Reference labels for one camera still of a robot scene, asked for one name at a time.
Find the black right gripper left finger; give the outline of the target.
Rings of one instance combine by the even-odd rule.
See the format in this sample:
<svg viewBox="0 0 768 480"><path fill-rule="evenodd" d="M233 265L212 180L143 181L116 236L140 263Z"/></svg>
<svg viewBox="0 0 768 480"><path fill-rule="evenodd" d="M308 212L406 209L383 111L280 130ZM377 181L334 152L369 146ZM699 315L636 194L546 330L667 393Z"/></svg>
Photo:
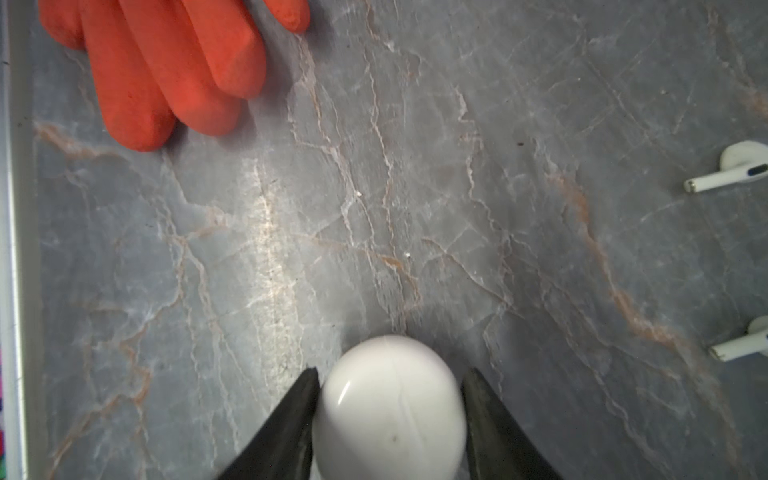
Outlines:
<svg viewBox="0 0 768 480"><path fill-rule="evenodd" d="M312 420L320 393L316 368L305 369L221 479L310 478Z"/></svg>

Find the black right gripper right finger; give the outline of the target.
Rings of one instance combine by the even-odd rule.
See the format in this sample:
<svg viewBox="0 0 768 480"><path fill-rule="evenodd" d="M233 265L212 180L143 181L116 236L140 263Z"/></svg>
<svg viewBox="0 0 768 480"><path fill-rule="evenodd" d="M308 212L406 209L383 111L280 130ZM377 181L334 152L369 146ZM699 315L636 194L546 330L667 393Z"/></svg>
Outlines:
<svg viewBox="0 0 768 480"><path fill-rule="evenodd" d="M461 394L467 421L466 456L472 479L562 479L478 369L472 368L466 373Z"/></svg>

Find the white earbud charging case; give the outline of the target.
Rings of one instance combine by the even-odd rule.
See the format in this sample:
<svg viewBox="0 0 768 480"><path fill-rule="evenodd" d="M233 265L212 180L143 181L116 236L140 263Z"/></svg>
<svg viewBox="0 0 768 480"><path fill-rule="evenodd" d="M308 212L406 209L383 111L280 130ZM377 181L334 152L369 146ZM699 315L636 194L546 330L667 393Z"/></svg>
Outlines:
<svg viewBox="0 0 768 480"><path fill-rule="evenodd" d="M312 426L324 479L453 479L466 441L453 372L425 344L396 335L366 340L338 360Z"/></svg>

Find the white earbud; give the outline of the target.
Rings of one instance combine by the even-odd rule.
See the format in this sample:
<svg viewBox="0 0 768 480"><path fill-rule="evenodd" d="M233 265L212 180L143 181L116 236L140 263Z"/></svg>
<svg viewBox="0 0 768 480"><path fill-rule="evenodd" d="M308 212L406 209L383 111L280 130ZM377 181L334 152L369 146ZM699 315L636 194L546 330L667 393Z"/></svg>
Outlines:
<svg viewBox="0 0 768 480"><path fill-rule="evenodd" d="M709 354L721 362L729 362L755 354L767 356L767 321L767 315L753 319L749 323L745 335L711 346L708 349Z"/></svg>
<svg viewBox="0 0 768 480"><path fill-rule="evenodd" d="M701 193L737 183L748 183L767 177L767 145L757 141L741 141L723 150L719 170L683 182L687 193Z"/></svg>

